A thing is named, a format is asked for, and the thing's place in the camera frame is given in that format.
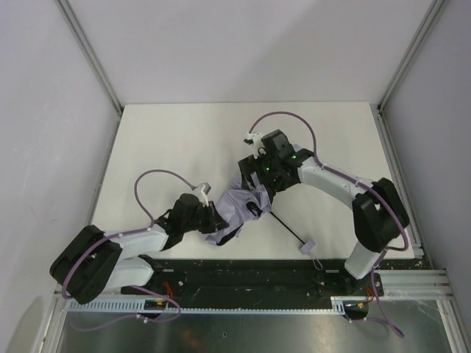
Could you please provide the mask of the lavender folding umbrella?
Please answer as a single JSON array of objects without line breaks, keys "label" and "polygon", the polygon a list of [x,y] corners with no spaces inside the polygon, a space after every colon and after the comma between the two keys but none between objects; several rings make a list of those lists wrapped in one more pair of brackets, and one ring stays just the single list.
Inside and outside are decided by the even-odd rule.
[{"label": "lavender folding umbrella", "polygon": [[257,221],[269,213],[302,244],[300,251],[312,259],[314,268],[323,270],[322,263],[313,253],[316,243],[313,240],[304,241],[272,211],[275,195],[273,189],[263,186],[258,180],[252,188],[242,177],[234,179],[216,203],[216,211],[228,226],[203,235],[203,239],[214,246],[223,246],[239,235],[246,222]]}]

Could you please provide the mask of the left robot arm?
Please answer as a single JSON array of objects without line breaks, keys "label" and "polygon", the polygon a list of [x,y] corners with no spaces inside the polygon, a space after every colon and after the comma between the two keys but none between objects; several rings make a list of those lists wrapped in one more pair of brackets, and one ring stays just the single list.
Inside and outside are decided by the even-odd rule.
[{"label": "left robot arm", "polygon": [[150,254],[176,246],[186,233],[206,235],[228,227],[212,201],[184,193],[148,227],[114,234],[93,224],[84,227],[49,274],[61,285],[64,298],[87,304],[106,291],[147,285],[157,270]]}]

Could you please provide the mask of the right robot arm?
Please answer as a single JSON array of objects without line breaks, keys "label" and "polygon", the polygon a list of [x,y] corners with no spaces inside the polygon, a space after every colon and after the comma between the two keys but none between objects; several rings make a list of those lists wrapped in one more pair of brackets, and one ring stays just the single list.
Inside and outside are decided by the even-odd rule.
[{"label": "right robot arm", "polygon": [[252,148],[252,154],[238,163],[245,188],[262,185],[275,196],[295,185],[308,185],[352,210],[357,242],[344,262],[350,277],[363,279],[392,249],[394,239],[408,240],[410,219],[391,180],[371,181],[327,166],[313,151],[291,144],[279,129],[266,135],[248,133],[244,142]]}]

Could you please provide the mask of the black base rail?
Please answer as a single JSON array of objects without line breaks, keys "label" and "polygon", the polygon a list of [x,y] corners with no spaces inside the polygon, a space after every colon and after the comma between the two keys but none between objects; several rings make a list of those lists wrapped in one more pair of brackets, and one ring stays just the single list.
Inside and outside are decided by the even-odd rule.
[{"label": "black base rail", "polygon": [[144,288],[169,294],[183,309],[319,310],[334,296],[384,295],[379,274],[353,279],[343,260],[153,260]]}]

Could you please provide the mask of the right aluminium frame post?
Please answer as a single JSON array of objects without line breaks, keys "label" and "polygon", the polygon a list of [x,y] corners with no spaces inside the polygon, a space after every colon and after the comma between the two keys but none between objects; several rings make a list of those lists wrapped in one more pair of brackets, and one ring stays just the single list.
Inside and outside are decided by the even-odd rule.
[{"label": "right aluminium frame post", "polygon": [[411,69],[415,59],[420,53],[420,50],[425,45],[425,41],[430,36],[433,28],[448,4],[449,1],[447,0],[434,0],[431,2],[416,32],[414,33],[411,42],[402,56],[398,67],[394,71],[392,78],[377,103],[377,109],[380,113],[387,108],[393,95],[399,88],[408,71]]}]

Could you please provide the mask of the aluminium frame post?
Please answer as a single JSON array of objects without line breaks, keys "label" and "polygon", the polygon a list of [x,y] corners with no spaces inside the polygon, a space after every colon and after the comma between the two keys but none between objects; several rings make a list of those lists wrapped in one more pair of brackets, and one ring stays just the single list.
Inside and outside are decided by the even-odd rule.
[{"label": "aluminium frame post", "polygon": [[106,74],[101,64],[96,51],[88,39],[88,36],[85,33],[85,30],[80,23],[77,14],[71,6],[71,2],[67,0],[55,0],[54,3],[60,11],[61,16],[64,18],[65,23],[67,24],[71,34],[80,48],[80,51],[88,62],[94,76],[102,87],[104,94],[116,112],[116,115],[121,117],[124,111],[124,106],[119,101],[119,98],[113,86],[111,85],[108,75]]},{"label": "aluminium frame post", "polygon": [[411,69],[415,59],[420,53],[420,50],[425,45],[425,41],[430,36],[433,28],[448,4],[449,1],[447,0],[434,0],[431,2],[416,32],[414,33],[411,42],[402,56],[398,67],[394,71],[392,78],[377,103],[377,109],[380,113],[387,108],[393,95],[399,88],[408,71]]}]

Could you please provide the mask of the left aluminium frame post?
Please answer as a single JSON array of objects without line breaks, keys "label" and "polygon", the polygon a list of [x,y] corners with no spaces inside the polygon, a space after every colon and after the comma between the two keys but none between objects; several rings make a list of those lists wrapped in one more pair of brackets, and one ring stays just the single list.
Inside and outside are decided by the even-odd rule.
[{"label": "left aluminium frame post", "polygon": [[88,36],[85,33],[85,30],[80,23],[77,14],[71,6],[71,2],[67,0],[55,0],[54,3],[60,11],[61,16],[64,18],[65,23],[67,24],[71,34],[80,48],[80,51],[88,62],[94,76],[102,87],[104,94],[116,112],[116,115],[121,117],[124,111],[124,106],[119,101],[119,98],[113,86],[111,85],[108,75],[106,74],[101,64],[96,51],[88,39]]}]

